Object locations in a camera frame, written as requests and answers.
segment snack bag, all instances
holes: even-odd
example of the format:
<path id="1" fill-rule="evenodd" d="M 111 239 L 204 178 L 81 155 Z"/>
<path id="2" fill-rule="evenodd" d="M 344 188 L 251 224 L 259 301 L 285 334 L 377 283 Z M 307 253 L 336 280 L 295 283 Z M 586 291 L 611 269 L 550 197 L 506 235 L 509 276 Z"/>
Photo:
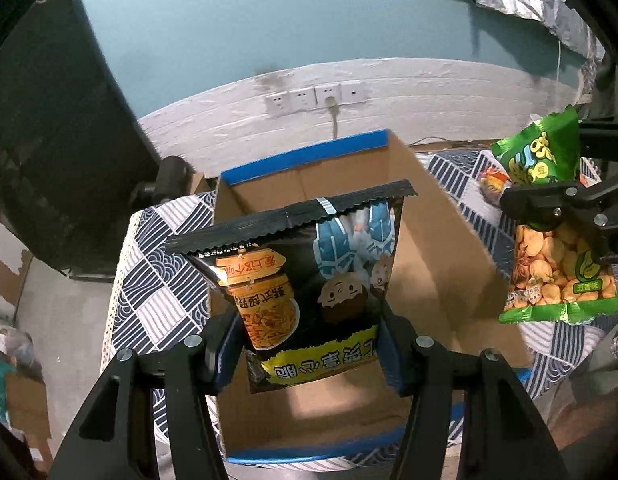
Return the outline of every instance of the snack bag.
<path id="1" fill-rule="evenodd" d="M 511 282 L 502 323 L 582 323 L 618 312 L 611 267 L 596 264 L 585 239 L 564 222 L 545 233 L 518 226 Z"/>
<path id="2" fill-rule="evenodd" d="M 252 392 L 339 373 L 377 356 L 403 180 L 169 237 L 234 305 Z"/>
<path id="3" fill-rule="evenodd" d="M 491 150 L 515 184 L 574 180 L 580 169 L 578 133 L 578 116 L 569 106 L 499 140 Z M 546 227 L 519 225 L 516 230 L 514 268 L 500 322 L 582 323 L 618 312 L 610 266 L 596 264 L 591 248 L 568 224 L 551 231 Z"/>
<path id="4" fill-rule="evenodd" d="M 478 182 L 484 200 L 496 207 L 500 205 L 500 197 L 505 189 L 511 186 L 508 176 L 493 166 L 487 166 L 480 172 Z"/>
<path id="5" fill-rule="evenodd" d="M 578 115 L 571 105 L 491 145 L 514 184 L 574 180 L 580 173 Z"/>

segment green label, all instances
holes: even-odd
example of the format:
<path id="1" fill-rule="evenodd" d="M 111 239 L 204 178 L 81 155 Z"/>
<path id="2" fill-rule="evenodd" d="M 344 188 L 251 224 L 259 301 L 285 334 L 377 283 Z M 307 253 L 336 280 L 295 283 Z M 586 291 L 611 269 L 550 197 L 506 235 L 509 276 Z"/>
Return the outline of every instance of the green label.
<path id="1" fill-rule="evenodd" d="M 573 284 L 574 294 L 584 294 L 585 292 L 594 292 L 596 290 L 602 290 L 602 280 L 593 280 L 592 282 Z"/>

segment black panel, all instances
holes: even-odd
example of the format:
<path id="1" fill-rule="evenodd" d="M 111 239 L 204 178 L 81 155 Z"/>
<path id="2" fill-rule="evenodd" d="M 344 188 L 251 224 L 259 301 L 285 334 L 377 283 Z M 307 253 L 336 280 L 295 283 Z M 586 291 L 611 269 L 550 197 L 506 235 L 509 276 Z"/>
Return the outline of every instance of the black panel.
<path id="1" fill-rule="evenodd" d="M 73 0 L 38 0 L 0 48 L 0 202 L 55 268 L 118 259 L 129 198 L 158 165 Z"/>

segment black snack bag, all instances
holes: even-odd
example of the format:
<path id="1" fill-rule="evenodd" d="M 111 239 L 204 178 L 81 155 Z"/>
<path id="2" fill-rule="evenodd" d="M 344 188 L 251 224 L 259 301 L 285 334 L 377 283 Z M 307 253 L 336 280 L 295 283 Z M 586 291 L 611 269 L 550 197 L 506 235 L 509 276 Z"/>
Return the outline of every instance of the black snack bag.
<path id="1" fill-rule="evenodd" d="M 237 217 L 167 239 L 244 322 L 252 392 L 376 358 L 408 180 Z"/>

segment open cardboard box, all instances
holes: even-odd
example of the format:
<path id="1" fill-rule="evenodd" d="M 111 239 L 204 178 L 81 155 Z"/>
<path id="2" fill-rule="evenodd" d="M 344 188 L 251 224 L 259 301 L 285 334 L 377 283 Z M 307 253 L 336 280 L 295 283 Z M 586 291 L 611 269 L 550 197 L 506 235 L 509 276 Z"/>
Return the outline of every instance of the open cardboard box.
<path id="1" fill-rule="evenodd" d="M 403 178 L 404 202 L 388 290 L 392 310 L 449 349 L 497 348 L 513 367 L 530 362 L 519 328 L 498 323 L 506 283 L 478 237 L 409 148 L 387 130 L 259 160 L 220 176 L 214 223 L 237 215 L 364 189 Z M 224 301 L 211 296 L 214 314 Z M 338 456 L 399 440 L 410 399 L 377 362 L 284 390 L 251 394 L 241 357 L 218 396 L 229 460 Z"/>

